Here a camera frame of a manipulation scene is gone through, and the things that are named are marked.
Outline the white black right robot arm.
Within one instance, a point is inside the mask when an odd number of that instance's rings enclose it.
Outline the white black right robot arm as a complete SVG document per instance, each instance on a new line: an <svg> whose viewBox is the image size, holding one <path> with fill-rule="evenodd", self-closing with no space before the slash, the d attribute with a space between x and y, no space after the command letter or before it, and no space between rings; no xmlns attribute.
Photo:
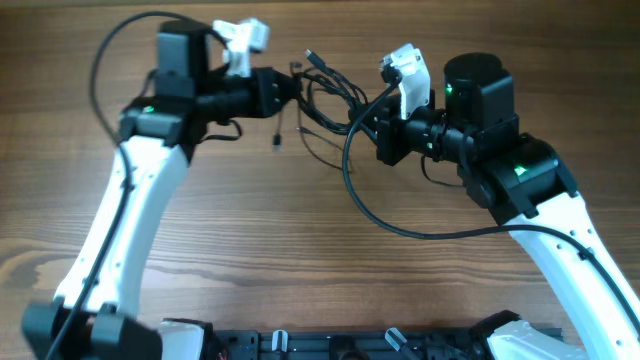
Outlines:
<svg viewBox="0 0 640 360"><path fill-rule="evenodd" d="M591 359L639 355L639 299L599 238L578 185L547 142L519 129L511 74L489 53L444 68L445 105L435 108L418 56L387 55L386 88L350 114L377 158L395 165L417 152L457 167L467 195L533 260Z"/></svg>

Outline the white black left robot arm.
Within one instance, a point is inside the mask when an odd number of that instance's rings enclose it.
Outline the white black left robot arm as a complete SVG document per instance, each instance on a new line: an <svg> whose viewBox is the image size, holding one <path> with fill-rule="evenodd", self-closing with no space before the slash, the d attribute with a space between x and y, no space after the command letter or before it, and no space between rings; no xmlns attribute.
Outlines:
<svg viewBox="0 0 640 360"><path fill-rule="evenodd" d="M293 98L293 80L255 68L270 30L248 18L205 24L162 13L157 65L111 133L110 179L81 251L48 304L29 305L22 332L39 359L220 359L208 323L137 319L142 277L165 208L208 126L269 118Z"/></svg>

